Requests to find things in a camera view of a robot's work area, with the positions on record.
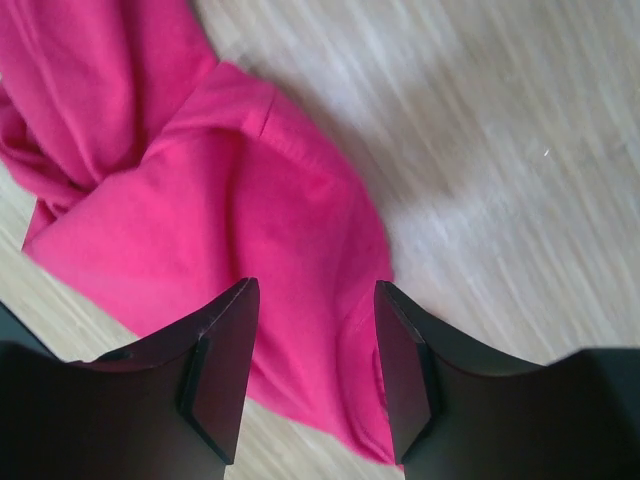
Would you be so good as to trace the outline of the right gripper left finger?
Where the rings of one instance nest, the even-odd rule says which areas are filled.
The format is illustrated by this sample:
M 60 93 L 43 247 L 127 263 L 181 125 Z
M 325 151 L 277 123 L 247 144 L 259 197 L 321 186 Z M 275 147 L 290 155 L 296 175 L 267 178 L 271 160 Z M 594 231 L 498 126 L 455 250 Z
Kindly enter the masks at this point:
M 91 362 L 1 312 L 5 479 L 220 479 L 234 461 L 258 324 L 247 278 Z

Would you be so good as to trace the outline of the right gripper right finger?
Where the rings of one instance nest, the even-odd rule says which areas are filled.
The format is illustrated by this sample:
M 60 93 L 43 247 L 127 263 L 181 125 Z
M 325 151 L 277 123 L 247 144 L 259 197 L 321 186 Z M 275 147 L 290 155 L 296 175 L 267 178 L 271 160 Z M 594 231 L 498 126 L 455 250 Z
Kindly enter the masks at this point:
M 548 365 L 496 350 L 375 288 L 396 462 L 409 479 L 635 479 L 639 352 L 587 348 Z

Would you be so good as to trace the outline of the pink red t shirt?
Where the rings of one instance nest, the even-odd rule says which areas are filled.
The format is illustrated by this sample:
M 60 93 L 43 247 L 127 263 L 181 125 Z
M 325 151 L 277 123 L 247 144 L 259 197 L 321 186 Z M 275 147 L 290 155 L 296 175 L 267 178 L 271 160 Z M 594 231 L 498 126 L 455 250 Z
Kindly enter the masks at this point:
M 249 396 L 393 463 L 373 308 L 392 276 L 384 227 L 284 93 L 220 61 L 184 1 L 5 1 L 1 76 L 33 262 L 142 337 L 256 278 Z

